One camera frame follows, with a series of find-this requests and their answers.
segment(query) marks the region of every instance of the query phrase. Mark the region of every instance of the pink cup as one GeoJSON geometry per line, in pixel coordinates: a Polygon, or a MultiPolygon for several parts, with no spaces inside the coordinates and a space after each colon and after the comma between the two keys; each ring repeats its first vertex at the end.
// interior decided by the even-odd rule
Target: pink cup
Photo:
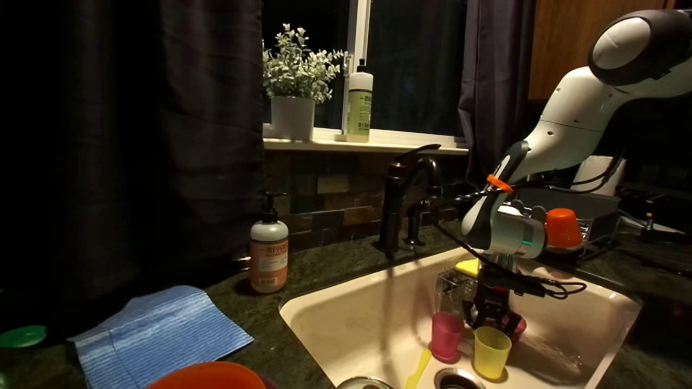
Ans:
{"type": "Polygon", "coordinates": [[[436,311],[432,316],[432,339],[430,339],[432,357],[440,363],[458,361],[460,335],[462,335],[462,319],[450,311],[436,311]]]}

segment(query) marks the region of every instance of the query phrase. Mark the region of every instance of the white flowers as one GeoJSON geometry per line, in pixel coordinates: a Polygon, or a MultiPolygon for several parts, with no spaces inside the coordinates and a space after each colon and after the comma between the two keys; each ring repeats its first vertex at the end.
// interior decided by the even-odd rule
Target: white flowers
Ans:
{"type": "Polygon", "coordinates": [[[284,24],[284,31],[277,35],[277,52],[262,49],[263,88],[269,95],[331,98],[328,82],[345,70],[349,52],[312,52],[306,39],[305,27],[284,24]]]}

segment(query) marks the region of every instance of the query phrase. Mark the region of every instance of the window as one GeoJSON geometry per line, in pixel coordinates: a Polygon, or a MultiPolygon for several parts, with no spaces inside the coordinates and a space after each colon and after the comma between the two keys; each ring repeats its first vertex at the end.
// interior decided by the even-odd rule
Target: window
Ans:
{"type": "MultiPolygon", "coordinates": [[[[464,0],[263,0],[263,40],[285,22],[303,26],[312,47],[365,57],[372,128],[460,136],[464,0]]],[[[318,104],[320,128],[341,125],[344,84],[332,86],[332,98],[318,104]]]]}

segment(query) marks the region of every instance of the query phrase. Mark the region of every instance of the yellow cup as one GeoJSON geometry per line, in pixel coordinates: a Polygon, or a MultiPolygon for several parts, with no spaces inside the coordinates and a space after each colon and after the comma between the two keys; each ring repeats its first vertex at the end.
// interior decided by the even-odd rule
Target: yellow cup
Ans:
{"type": "Polygon", "coordinates": [[[473,370],[488,381],[500,381],[513,339],[496,325],[478,325],[473,330],[473,370]]]}

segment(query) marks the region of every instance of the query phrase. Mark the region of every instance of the potted plant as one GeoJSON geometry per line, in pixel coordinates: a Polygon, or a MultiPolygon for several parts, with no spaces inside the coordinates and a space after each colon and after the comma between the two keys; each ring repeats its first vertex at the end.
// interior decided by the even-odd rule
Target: potted plant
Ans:
{"type": "Polygon", "coordinates": [[[316,104],[331,98],[331,82],[345,70],[349,52],[312,49],[305,27],[284,24],[277,47],[263,47],[263,88],[278,136],[310,140],[316,104]]]}

